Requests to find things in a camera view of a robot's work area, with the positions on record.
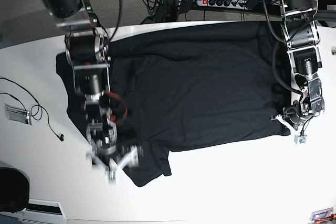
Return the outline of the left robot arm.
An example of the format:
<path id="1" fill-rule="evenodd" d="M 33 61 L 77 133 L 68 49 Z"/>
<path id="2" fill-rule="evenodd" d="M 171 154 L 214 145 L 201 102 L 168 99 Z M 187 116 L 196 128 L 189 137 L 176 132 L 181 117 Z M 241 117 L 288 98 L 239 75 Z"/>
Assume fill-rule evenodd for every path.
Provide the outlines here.
<path id="1" fill-rule="evenodd" d="M 121 149 L 168 170 L 169 152 L 288 136 L 324 109 L 318 0 L 280 0 L 281 22 L 185 26 L 113 43 Z"/>

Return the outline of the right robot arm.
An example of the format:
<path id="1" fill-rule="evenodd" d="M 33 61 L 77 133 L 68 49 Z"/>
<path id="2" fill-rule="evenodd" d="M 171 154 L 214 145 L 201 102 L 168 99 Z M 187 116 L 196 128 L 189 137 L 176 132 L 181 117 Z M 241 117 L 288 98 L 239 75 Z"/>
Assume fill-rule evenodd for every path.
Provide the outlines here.
<path id="1" fill-rule="evenodd" d="M 88 156 L 93 164 L 112 174 L 127 166 L 131 154 L 117 147 L 117 119 L 113 115 L 110 89 L 109 44 L 90 0 L 42 0 L 55 25 L 65 33 L 65 56 L 72 68 L 75 93 L 82 103 Z"/>

